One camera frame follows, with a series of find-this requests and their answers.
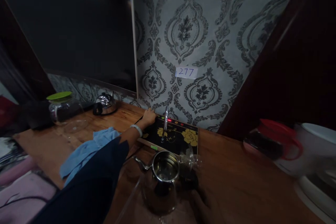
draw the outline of dark sleeve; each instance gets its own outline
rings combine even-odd
[[[103,223],[128,154],[120,137],[100,149],[34,218],[38,223]]]

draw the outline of black induction cooker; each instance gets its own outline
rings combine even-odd
[[[164,116],[157,115],[155,123],[143,131],[142,138],[138,141],[148,145],[154,150],[167,150],[176,155],[180,155],[181,151],[185,151],[189,147],[188,144],[190,144],[192,146],[193,153],[198,154],[198,128],[168,118],[167,130],[164,133],[165,136],[162,143],[161,139],[164,120]]]

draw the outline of dark wood door frame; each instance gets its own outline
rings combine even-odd
[[[47,74],[23,34],[6,0],[0,0],[0,40],[16,69],[38,100],[55,93]]]
[[[335,0],[290,0],[218,133],[242,140],[267,118],[335,129]]]

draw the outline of paper label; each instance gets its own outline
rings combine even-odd
[[[190,66],[176,66],[175,77],[196,79],[198,68]]]

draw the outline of yellow rose pattern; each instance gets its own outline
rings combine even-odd
[[[182,136],[184,137],[184,141],[186,143],[190,144],[191,146],[197,146],[198,136],[196,135],[196,131],[186,129],[182,132]]]
[[[163,133],[163,128],[159,128],[157,130],[157,134],[159,135],[159,137],[162,137],[162,133]]]

